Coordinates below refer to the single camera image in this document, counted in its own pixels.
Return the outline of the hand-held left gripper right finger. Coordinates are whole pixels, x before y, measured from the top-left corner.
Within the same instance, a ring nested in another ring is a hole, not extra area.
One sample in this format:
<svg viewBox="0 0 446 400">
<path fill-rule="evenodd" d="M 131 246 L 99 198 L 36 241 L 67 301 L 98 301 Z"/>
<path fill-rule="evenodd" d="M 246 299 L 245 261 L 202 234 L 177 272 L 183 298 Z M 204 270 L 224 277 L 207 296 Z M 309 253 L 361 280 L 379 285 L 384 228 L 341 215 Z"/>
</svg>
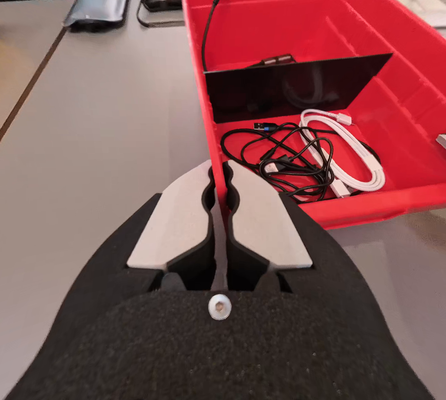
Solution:
<svg viewBox="0 0 446 400">
<path fill-rule="evenodd" d="M 250 291 L 268 272 L 312 267 L 307 248 L 272 186 L 228 160 L 226 188 L 229 289 Z"/>
</svg>

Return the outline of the red plastic bin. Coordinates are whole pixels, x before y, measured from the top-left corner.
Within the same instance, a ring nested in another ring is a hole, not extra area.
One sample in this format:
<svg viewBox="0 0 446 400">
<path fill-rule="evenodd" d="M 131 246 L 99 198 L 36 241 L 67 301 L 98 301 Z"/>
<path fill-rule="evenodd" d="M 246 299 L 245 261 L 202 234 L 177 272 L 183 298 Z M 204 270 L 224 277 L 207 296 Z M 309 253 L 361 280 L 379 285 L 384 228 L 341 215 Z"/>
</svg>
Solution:
<svg viewBox="0 0 446 400">
<path fill-rule="evenodd" d="M 220 0 L 208 71 L 291 54 L 296 62 L 392 53 L 344 110 L 217 124 L 201 59 L 213 0 L 182 0 L 216 192 L 226 162 L 264 179 L 325 228 L 445 208 L 446 44 L 396 0 Z"/>
</svg>

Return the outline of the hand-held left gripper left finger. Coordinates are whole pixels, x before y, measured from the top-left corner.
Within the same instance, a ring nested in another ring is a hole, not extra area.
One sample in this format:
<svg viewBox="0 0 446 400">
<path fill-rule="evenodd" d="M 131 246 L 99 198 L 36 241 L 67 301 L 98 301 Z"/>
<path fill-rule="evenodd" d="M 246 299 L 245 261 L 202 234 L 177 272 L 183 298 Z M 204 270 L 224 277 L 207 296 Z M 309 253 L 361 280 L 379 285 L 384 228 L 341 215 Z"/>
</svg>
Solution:
<svg viewBox="0 0 446 400">
<path fill-rule="evenodd" d="M 209 290 L 214 280 L 214 176 L 207 160 L 160 195 L 127 266 L 177 273 L 187 290 Z"/>
</svg>

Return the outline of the black bin divider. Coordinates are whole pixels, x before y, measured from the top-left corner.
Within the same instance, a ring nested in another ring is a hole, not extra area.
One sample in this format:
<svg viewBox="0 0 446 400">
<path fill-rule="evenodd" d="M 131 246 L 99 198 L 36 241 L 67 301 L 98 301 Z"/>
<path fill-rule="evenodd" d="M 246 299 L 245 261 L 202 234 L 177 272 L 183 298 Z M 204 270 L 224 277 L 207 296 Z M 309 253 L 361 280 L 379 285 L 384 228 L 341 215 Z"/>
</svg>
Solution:
<svg viewBox="0 0 446 400">
<path fill-rule="evenodd" d="M 217 124 L 347 109 L 392 53 L 204 72 Z"/>
</svg>

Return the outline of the grey pouch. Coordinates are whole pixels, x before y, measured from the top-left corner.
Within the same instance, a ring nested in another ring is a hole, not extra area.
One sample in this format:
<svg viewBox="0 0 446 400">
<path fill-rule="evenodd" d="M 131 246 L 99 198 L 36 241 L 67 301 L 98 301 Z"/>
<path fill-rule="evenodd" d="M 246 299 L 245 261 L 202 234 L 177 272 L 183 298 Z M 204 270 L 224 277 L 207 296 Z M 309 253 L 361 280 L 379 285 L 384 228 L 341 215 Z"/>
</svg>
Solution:
<svg viewBox="0 0 446 400">
<path fill-rule="evenodd" d="M 129 0 L 75 0 L 66 15 L 64 29 L 77 33 L 101 33 L 121 28 Z"/>
</svg>

